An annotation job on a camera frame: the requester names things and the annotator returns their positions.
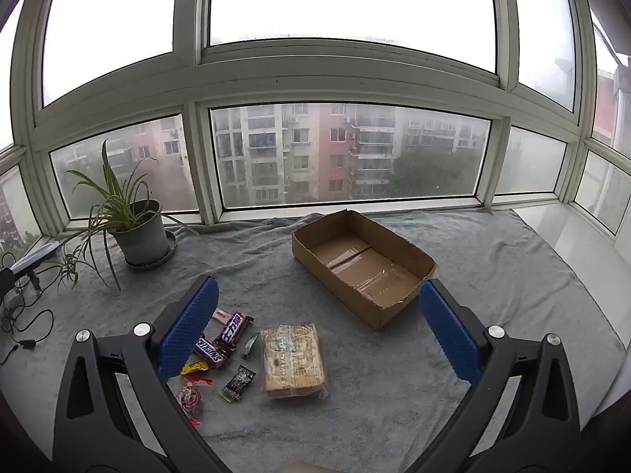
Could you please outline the red clear snack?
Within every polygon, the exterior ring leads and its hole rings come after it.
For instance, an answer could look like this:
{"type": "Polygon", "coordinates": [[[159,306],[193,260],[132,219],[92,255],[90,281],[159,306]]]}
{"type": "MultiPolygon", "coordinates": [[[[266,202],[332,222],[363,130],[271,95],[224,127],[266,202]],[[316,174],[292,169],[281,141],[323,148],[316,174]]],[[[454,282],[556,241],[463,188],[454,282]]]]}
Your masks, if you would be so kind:
{"type": "Polygon", "coordinates": [[[189,423],[199,427],[199,416],[203,413],[203,394],[213,384],[213,380],[201,376],[188,375],[181,377],[182,385],[177,401],[189,423]]]}

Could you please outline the Snickers bar English label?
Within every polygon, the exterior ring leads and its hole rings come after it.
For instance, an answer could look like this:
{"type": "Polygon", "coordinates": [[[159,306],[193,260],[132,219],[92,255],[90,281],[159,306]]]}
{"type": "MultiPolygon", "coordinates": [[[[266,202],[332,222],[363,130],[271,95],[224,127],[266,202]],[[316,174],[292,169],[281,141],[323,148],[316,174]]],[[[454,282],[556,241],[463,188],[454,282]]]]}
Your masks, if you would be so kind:
{"type": "Polygon", "coordinates": [[[215,344],[205,337],[200,337],[195,343],[194,352],[203,361],[206,361],[210,369],[221,369],[228,362],[227,355],[215,344]]]}

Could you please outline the black candy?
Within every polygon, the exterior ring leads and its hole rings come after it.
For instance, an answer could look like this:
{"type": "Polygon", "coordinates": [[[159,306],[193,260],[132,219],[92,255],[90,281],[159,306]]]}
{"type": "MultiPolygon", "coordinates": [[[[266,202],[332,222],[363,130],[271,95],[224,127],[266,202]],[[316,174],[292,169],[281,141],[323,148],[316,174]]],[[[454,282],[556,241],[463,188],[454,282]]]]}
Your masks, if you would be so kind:
{"type": "Polygon", "coordinates": [[[249,387],[256,378],[256,373],[247,366],[239,365],[233,377],[223,387],[219,396],[226,402],[239,402],[242,399],[244,391],[249,387]]]}

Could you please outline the Snickers bar Chinese label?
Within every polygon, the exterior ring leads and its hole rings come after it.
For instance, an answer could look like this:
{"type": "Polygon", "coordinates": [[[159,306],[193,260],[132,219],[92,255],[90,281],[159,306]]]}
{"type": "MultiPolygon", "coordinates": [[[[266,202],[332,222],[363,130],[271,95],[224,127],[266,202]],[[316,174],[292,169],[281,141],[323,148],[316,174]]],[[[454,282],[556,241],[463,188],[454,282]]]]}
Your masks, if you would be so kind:
{"type": "Polygon", "coordinates": [[[214,344],[229,352],[236,350],[237,343],[243,336],[244,332],[254,322],[254,318],[242,312],[234,312],[219,335],[214,339],[214,344]]]}

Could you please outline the small green candy packet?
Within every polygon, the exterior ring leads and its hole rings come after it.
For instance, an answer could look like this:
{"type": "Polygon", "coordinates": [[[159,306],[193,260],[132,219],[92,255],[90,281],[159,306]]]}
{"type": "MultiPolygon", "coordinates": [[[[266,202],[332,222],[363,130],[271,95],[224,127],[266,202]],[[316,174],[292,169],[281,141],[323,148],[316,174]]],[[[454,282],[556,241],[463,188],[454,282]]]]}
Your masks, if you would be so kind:
{"type": "Polygon", "coordinates": [[[254,333],[246,342],[244,349],[242,351],[241,357],[244,360],[248,360],[252,354],[254,353],[254,348],[256,348],[258,342],[259,342],[259,336],[260,333],[256,332],[254,333]]]}

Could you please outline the cracker pack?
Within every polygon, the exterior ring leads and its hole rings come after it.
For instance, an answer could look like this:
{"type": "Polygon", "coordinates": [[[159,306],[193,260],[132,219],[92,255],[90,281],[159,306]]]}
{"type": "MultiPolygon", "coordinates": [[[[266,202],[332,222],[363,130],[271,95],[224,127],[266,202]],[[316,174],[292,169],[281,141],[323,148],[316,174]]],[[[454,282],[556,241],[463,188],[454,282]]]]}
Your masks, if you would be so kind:
{"type": "Polygon", "coordinates": [[[314,324],[260,331],[264,393],[270,398],[327,396],[319,332],[314,324]]]}

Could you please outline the yellow wrapped candy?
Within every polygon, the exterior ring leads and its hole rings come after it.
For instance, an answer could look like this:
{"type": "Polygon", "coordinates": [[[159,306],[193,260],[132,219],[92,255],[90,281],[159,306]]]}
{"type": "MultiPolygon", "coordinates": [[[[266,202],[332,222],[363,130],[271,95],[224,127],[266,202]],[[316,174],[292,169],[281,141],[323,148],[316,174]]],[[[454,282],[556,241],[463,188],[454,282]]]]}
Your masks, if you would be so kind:
{"type": "Polygon", "coordinates": [[[194,363],[189,363],[181,369],[181,376],[195,376],[202,375],[204,372],[210,370],[210,365],[206,361],[200,360],[194,363]]]}

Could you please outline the pink wrapped candy bar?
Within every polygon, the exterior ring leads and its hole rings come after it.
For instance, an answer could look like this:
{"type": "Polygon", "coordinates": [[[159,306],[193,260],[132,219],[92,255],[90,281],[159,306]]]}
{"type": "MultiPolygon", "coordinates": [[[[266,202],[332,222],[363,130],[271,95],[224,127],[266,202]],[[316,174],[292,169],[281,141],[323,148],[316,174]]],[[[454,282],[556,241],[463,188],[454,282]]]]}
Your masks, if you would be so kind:
{"type": "Polygon", "coordinates": [[[232,317],[231,313],[226,312],[224,310],[221,310],[220,307],[218,307],[214,311],[214,314],[212,316],[212,318],[215,319],[216,321],[220,322],[221,325],[227,325],[228,322],[230,321],[231,317],[232,317]]]}

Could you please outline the grey fleece blanket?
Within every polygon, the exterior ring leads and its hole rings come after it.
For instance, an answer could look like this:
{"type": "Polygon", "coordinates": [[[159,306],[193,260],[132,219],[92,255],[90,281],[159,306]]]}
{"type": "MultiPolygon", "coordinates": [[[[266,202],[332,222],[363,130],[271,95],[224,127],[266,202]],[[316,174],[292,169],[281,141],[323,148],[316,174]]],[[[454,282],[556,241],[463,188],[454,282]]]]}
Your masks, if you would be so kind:
{"type": "MultiPolygon", "coordinates": [[[[520,339],[555,333],[571,366],[582,421],[597,410],[624,363],[625,345],[555,251],[509,210],[413,211],[380,223],[436,261],[436,277],[486,325],[520,339]]],[[[200,274],[219,285],[219,304],[256,328],[307,324],[319,331],[325,398],[272,399],[260,382],[236,404],[220,389],[223,369],[202,389],[200,434],[236,472],[272,472],[294,461],[346,472],[401,472],[436,436],[466,392],[411,304],[371,330],[296,262],[299,222],[233,222],[205,236],[177,232],[161,268],[130,270],[119,254],[75,287],[44,274],[44,294],[26,292],[21,316],[32,351],[2,348],[1,391],[31,439],[49,452],[69,348],[79,330],[122,334],[155,319],[200,274]]]]}

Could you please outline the grey device on sill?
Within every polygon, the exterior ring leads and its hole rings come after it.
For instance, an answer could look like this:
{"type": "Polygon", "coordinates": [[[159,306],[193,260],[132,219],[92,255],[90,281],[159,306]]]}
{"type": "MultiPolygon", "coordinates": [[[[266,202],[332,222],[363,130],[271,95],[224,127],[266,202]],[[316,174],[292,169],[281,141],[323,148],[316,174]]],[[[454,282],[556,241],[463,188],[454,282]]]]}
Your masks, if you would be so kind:
{"type": "Polygon", "coordinates": [[[59,241],[50,241],[49,244],[45,244],[45,246],[28,253],[22,259],[18,259],[12,266],[3,267],[1,269],[0,297],[6,296],[22,277],[28,277],[35,290],[42,292],[36,268],[42,265],[43,262],[48,261],[48,259],[52,259],[59,247],[59,241]]]}

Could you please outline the green potted spider plant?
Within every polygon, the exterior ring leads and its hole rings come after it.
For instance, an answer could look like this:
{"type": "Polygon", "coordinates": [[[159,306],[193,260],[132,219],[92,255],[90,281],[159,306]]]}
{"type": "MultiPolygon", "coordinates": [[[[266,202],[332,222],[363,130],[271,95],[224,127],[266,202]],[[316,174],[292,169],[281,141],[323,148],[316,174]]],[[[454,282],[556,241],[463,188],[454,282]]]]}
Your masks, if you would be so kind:
{"type": "Polygon", "coordinates": [[[162,210],[161,202],[152,196],[152,190],[146,181],[147,175],[132,169],[126,178],[118,178],[110,164],[107,141],[102,142],[101,160],[104,178],[102,184],[98,184],[84,172],[69,172],[78,178],[78,186],[97,192],[101,201],[90,207],[86,227],[63,238],[59,244],[60,257],[50,264],[58,270],[54,281],[59,286],[76,286],[80,269],[84,267],[94,272],[98,280],[105,282],[94,253],[95,238],[102,241],[107,267],[114,285],[120,288],[109,238],[116,242],[128,267],[151,270],[168,262],[176,248],[176,244],[169,241],[166,221],[180,226],[192,235],[200,234],[195,226],[162,210]]]}

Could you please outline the brown cardboard box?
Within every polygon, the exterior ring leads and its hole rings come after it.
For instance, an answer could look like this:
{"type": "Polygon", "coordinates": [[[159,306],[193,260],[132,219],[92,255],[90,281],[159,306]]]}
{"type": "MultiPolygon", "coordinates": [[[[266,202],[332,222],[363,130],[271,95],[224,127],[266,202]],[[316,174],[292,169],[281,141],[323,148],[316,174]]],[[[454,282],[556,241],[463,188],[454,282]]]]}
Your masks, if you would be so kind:
{"type": "Polygon", "coordinates": [[[435,260],[357,211],[342,210],[292,233],[292,252],[350,311],[379,331],[433,277],[435,260]]]}

